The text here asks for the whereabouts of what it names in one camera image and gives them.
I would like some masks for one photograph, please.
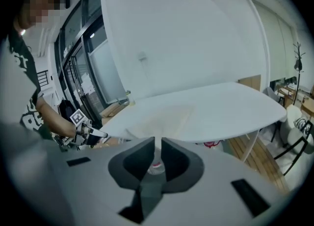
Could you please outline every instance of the table leg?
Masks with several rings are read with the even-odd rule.
[[[244,154],[241,158],[241,161],[243,161],[243,162],[246,161],[246,158],[249,156],[249,154],[250,154],[250,152],[251,152],[251,150],[252,150],[252,148],[256,142],[258,134],[259,134],[259,130],[256,130],[252,133],[249,144],[246,145],[246,151],[244,152]]]

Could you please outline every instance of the chair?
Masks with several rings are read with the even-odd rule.
[[[283,107],[285,106],[285,98],[282,97],[282,96],[278,96],[275,94],[275,92],[270,88],[270,87],[267,87],[266,88],[266,94],[268,97],[272,98],[274,101],[280,103],[281,101],[283,101]],[[274,134],[273,134],[273,137],[271,138],[271,142],[273,142],[274,138],[275,138],[275,134],[277,132],[277,129],[280,127],[280,121],[278,121],[276,124],[275,124],[275,131],[274,131]]]
[[[282,124],[280,129],[280,136],[284,141],[284,148],[287,145],[290,145],[285,151],[276,156],[274,159],[278,159],[290,150],[294,149],[297,153],[297,156],[292,161],[291,166],[284,173],[284,176],[289,172],[289,170],[293,167],[296,161],[300,158],[303,152],[310,154],[314,152],[314,128],[313,124],[310,121],[307,121],[301,129],[298,129],[294,126],[294,121],[302,117],[302,112],[299,108],[294,105],[290,105],[287,108],[287,120]],[[310,125],[310,130],[307,135],[304,135],[303,131],[307,125]],[[301,142],[304,142],[303,147],[300,149],[296,147]]]

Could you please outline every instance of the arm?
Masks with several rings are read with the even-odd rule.
[[[36,103],[36,109],[38,112],[41,113],[44,122],[48,125],[51,132],[62,136],[75,137],[75,125],[56,113],[46,103],[43,97],[38,98]]]

